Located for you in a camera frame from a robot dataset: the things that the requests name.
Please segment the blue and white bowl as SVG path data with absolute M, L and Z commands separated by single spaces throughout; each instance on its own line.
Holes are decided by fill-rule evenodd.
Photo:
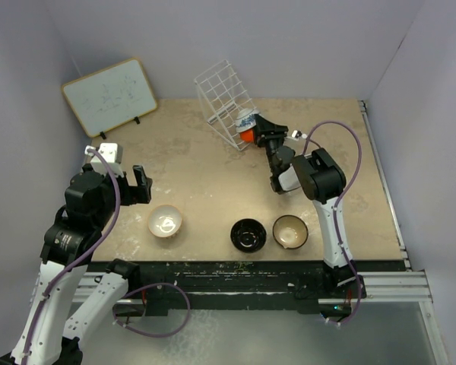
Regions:
M 235 127 L 238 133 L 252 129 L 256 125 L 255 115 L 259 114 L 257 108 L 244 108 L 238 112 L 235 119 Z

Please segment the white wire dish rack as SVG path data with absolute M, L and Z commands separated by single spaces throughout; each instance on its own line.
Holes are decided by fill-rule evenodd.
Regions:
M 239 120 L 258 112 L 232 64 L 218 62 L 194 79 L 206 123 L 238 151 L 249 146 L 239 133 Z

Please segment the brown patterned bowl cream inside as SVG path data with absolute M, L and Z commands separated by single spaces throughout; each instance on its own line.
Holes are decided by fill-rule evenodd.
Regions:
M 276 219 L 272 235 L 276 243 L 284 249 L 299 249 L 306 244 L 309 230 L 301 218 L 287 214 Z

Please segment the black glossy bowl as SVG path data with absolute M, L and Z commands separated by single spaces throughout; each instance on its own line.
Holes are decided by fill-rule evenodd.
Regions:
M 254 253 L 261 250 L 267 239 L 264 226 L 257 220 L 244 218 L 231 228 L 230 239 L 235 248 L 241 252 Z

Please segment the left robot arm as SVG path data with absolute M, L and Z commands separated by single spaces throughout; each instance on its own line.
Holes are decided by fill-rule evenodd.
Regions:
M 114 259 L 98 287 L 71 313 L 74 294 L 86 273 L 91 248 L 104 240 L 119 216 L 120 206 L 147 204 L 152 180 L 140 165 L 133 167 L 136 186 L 125 173 L 101 174 L 90 164 L 65 190 L 65 205 L 46 231 L 40 254 L 40 277 L 30 315 L 14 349 L 0 364 L 80 364 L 92 334 L 115 303 L 141 290 L 137 264 Z

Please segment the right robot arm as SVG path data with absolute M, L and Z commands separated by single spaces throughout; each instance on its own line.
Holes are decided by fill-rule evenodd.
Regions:
M 348 125 L 339 121 L 323 121 L 310 130 L 304 147 L 312 142 L 312 135 L 323 125 L 339 125 L 354 138 L 357 146 L 357 162 L 351 179 L 322 147 L 299 155 L 285 145 L 288 128 L 274 124 L 259 114 L 254 115 L 253 143 L 264 148 L 271 171 L 271 188 L 278 194 L 301 188 L 311 201 L 318 215 L 323 239 L 323 263 L 326 276 L 324 292 L 330 297 L 341 297 L 356 284 L 356 297 L 363 296 L 363 280 L 357 273 L 350 252 L 344 227 L 343 198 L 353 185 L 362 163 L 363 149 L 359 137 Z

